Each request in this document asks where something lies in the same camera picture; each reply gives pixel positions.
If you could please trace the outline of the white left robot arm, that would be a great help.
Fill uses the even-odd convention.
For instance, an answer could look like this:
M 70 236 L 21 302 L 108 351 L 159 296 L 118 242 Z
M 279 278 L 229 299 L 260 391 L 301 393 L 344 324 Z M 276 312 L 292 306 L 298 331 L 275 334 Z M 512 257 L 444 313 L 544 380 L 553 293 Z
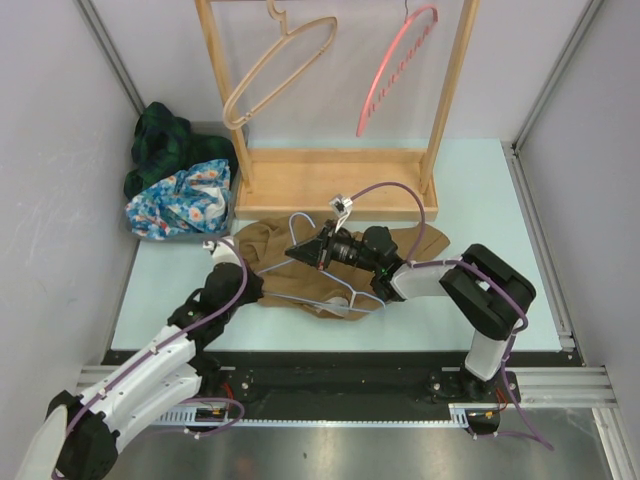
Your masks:
M 207 400 L 221 387 L 219 366 L 203 350 L 235 312 L 263 296 L 264 281 L 248 265 L 222 262 L 170 316 L 155 338 L 116 371 L 79 394 L 49 403 L 67 409 L 66 437 L 52 479 L 102 479 L 124 449 L 175 405 Z

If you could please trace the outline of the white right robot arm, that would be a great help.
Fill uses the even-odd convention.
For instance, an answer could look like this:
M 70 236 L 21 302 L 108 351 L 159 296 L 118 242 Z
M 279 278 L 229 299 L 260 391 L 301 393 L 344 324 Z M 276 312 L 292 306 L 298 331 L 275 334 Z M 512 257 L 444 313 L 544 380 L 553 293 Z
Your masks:
M 356 238 L 328 221 L 285 255 L 317 270 L 340 263 L 368 271 L 375 296 L 386 303 L 448 296 L 474 328 L 461 376 L 462 391 L 473 401 L 496 391 L 496 374 L 515 336 L 528 326 L 526 314 L 537 295 L 529 280 L 482 244 L 453 259 L 409 261 L 383 226 Z

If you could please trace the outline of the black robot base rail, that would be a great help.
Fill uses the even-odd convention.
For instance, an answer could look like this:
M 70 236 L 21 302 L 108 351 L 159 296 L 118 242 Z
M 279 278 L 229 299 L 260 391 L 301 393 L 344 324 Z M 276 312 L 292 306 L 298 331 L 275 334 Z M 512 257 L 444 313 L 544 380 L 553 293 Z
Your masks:
M 231 393 L 242 426 L 377 427 L 463 423 L 524 398 L 525 377 L 574 372 L 576 352 L 515 352 L 507 374 L 482 382 L 453 353 L 210 352 L 220 382 L 201 396 Z

